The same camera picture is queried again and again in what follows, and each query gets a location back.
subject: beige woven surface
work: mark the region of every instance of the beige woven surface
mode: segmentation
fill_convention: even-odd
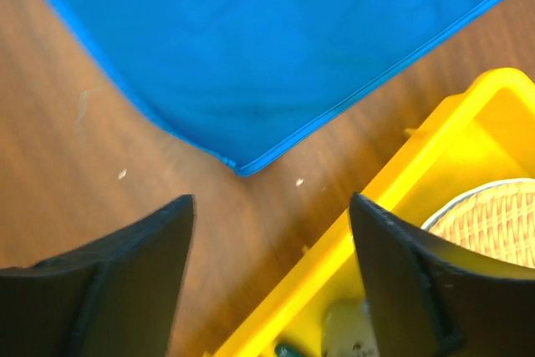
[[[495,259],[535,268],[535,183],[502,184],[448,211],[430,232]]]

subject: yellow bin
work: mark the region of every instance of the yellow bin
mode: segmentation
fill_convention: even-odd
[[[489,181],[535,177],[535,84],[516,69],[489,71],[408,132],[409,140],[363,193],[421,225],[462,192]],[[318,357],[328,306],[362,297],[345,212],[214,357],[273,357],[281,340]]]

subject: blue towel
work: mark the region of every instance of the blue towel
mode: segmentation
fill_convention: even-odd
[[[247,176],[500,0],[49,0],[158,126]]]

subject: blue fabric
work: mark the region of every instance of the blue fabric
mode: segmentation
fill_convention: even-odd
[[[240,175],[500,0],[50,0],[124,94]]]

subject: wooden table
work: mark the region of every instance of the wooden table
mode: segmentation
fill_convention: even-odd
[[[404,128],[487,69],[535,78],[533,27],[535,0],[504,1],[242,179],[144,119],[43,0],[0,0],[0,266],[27,266],[195,194],[170,355],[213,351],[401,147]]]

